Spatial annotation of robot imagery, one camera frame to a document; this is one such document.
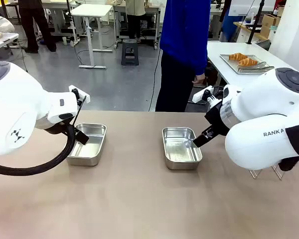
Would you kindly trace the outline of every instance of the person in beige shirt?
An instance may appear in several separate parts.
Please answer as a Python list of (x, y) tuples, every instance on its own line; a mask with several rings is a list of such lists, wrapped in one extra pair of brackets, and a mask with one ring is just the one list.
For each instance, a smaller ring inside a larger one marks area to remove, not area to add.
[[(120, 5), (123, 0), (110, 0), (111, 5)], [(149, 0), (126, 0), (126, 14), (129, 22), (129, 37), (140, 42), (141, 39), (141, 16), (145, 14), (145, 6), (149, 5)]]

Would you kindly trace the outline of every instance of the black pants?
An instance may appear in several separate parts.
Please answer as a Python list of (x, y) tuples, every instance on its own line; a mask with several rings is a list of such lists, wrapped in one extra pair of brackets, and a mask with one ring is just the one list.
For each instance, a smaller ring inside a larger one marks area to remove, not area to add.
[(28, 49), (37, 50), (38, 44), (35, 39), (34, 29), (33, 29), (33, 19), (38, 24), (40, 31), (42, 33), (44, 43), (49, 49), (53, 49), (56, 47), (55, 42), (51, 36), (51, 32), (49, 30), (48, 23), (44, 16), (43, 8), (19, 8), (21, 22), (23, 29), (25, 31), (26, 37), (28, 38)]
[(157, 112), (185, 112), (193, 88), (194, 70), (163, 52)]
[(129, 22), (129, 37), (135, 39), (141, 37), (141, 16), (128, 15)]

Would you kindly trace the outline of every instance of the concrete floor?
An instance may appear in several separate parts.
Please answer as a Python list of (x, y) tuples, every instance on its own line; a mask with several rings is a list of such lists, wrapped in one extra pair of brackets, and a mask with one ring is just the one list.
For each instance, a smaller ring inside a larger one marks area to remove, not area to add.
[[(17, 27), (20, 41), (26, 39), (22, 28)], [(113, 27), (103, 26), (101, 30), (104, 32), (103, 45), (113, 45)], [(94, 48), (99, 48), (97, 33), (92, 39), (92, 44)], [(76, 52), (87, 49), (87, 38), (82, 38), (75, 47)], [(14, 49), (13, 52), (14, 56), (10, 57), (9, 61), (24, 68), (20, 50)], [(36, 78), (47, 91), (64, 92), (68, 91), (69, 85), (74, 85), (89, 93), (91, 102), (84, 105), (83, 109), (104, 111), (148, 111), (150, 109), (154, 111), (160, 88), (160, 59), (151, 107), (150, 100), (159, 51), (154, 50), (150, 45), (140, 44), (139, 66), (122, 66), (121, 53), (121, 44), (112, 53), (94, 52), (95, 63), (105, 65), (107, 69), (80, 69), (74, 48), (58, 42), (56, 52), (50, 52), (44, 45), (40, 45), (39, 54), (24, 53), (24, 61), (29, 74)], [(88, 51), (79, 53), (79, 56), (83, 63), (89, 63)], [(187, 111), (203, 112), (205, 107), (189, 105)]]

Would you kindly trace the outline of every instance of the croissant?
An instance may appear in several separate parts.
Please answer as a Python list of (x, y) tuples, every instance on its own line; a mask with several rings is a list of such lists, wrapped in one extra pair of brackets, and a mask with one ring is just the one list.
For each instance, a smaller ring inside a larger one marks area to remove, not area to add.
[(229, 60), (241, 61), (246, 58), (248, 58), (248, 56), (245, 56), (244, 54), (241, 54), (241, 53), (229, 55)]
[(247, 58), (244, 60), (239, 61), (238, 65), (239, 66), (255, 66), (258, 64), (258, 61), (255, 61), (251, 58)]

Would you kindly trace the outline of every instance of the white pillar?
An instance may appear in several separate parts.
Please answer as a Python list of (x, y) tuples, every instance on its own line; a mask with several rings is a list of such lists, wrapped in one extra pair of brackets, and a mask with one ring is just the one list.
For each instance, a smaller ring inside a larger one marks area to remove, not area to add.
[(269, 51), (299, 71), (299, 0), (287, 0)]

